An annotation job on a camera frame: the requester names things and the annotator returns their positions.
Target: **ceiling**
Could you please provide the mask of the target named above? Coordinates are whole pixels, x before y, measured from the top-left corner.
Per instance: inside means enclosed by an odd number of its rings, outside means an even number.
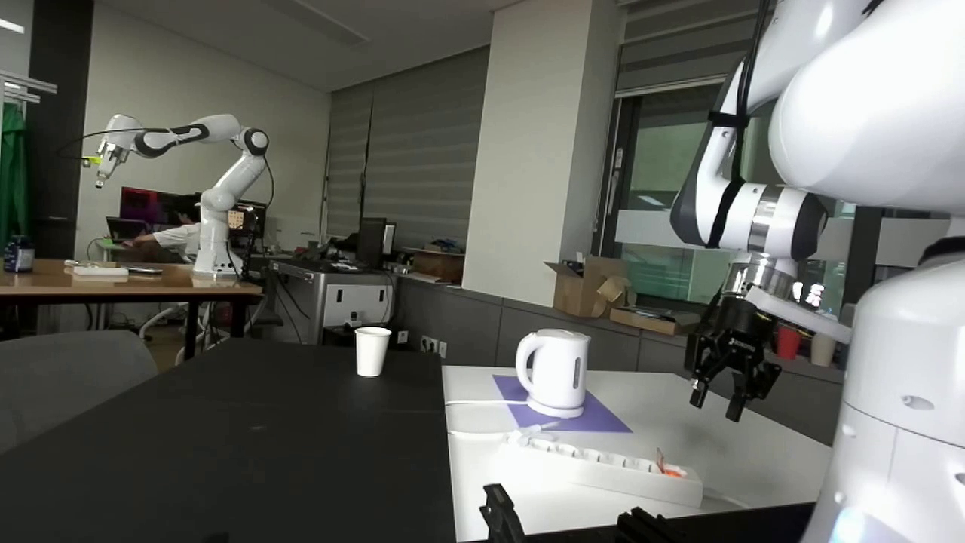
[[[100,0],[172,33],[339,90],[489,43],[522,0]]]

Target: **wooden desk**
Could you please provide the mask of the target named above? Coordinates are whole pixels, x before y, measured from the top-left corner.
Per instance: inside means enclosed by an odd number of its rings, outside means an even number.
[[[441,365],[226,342],[0,456],[3,539],[452,543]]]
[[[80,278],[62,260],[37,260],[31,275],[0,275],[3,302],[186,302],[185,360],[194,360],[203,302],[234,302],[234,334],[246,334],[246,308],[264,286],[235,278],[203,278],[190,265],[161,263],[161,275]]]

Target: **desk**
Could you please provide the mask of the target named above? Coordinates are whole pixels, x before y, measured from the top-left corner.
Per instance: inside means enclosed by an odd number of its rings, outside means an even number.
[[[449,543],[441,368],[226,342],[0,456],[0,538]]]
[[[652,517],[686,519],[758,507],[790,507],[819,502],[831,447],[798,434],[771,420],[745,410],[741,422],[725,420],[728,403],[709,395],[692,409],[692,384],[677,375],[590,371],[590,394],[630,431],[556,431],[573,447],[594,447],[617,456],[656,458],[694,468],[703,479],[703,503],[633,497],[606,489],[568,487],[568,474],[536,476],[514,466],[506,439],[519,431],[494,377],[506,368],[444,368],[452,511],[458,539],[485,539],[480,517],[484,487],[504,482],[525,535],[576,531],[617,526],[633,507]]]
[[[62,260],[37,260],[31,275],[0,275],[3,302],[186,302],[185,360],[194,360],[203,302],[234,302],[234,334],[246,334],[246,308],[264,286],[235,278],[199,278],[190,265],[164,263],[161,275],[80,278]]]

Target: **white table surface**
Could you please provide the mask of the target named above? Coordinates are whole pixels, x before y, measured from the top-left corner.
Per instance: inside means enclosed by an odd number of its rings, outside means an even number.
[[[511,493],[525,535],[547,535],[617,526],[633,507],[674,519],[819,502],[831,466],[831,447],[767,416],[745,410],[741,422],[730,422],[725,416],[728,398],[722,395],[709,394],[703,410],[692,409],[692,384],[677,375],[590,371],[590,394],[630,426],[624,434],[519,428],[494,387],[494,375],[514,375],[514,368],[444,368],[458,539],[489,538],[480,512],[485,503],[484,487],[489,482],[500,482]],[[514,456],[511,443],[519,431],[539,431],[539,439],[619,456],[656,458],[664,452],[668,462],[700,474],[705,487],[703,503],[682,507],[519,470],[519,456]]]

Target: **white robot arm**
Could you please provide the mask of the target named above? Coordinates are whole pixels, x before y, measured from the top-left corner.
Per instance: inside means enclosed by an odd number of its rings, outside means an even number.
[[[962,59],[962,0],[782,0],[745,79],[745,108],[778,99],[769,147],[789,188],[730,183],[725,160],[741,123],[730,121],[741,108],[730,85],[674,212],[686,241],[755,254],[689,345],[694,404],[722,368],[745,387],[739,403],[771,387],[760,342],[767,315],[786,308],[762,293],[778,293],[782,260],[814,247],[820,219],[805,193],[954,219],[959,254],[926,260],[858,306],[832,466],[805,539],[965,535]]]
[[[134,118],[116,114],[89,165],[98,170],[98,183],[104,183],[129,155],[161,157],[190,142],[234,142],[243,152],[238,162],[203,193],[199,229],[185,229],[199,234],[196,275],[238,275],[243,263],[230,252],[226,219],[267,170],[270,135],[264,130],[243,126],[234,114],[208,114],[185,126],[140,126]]]

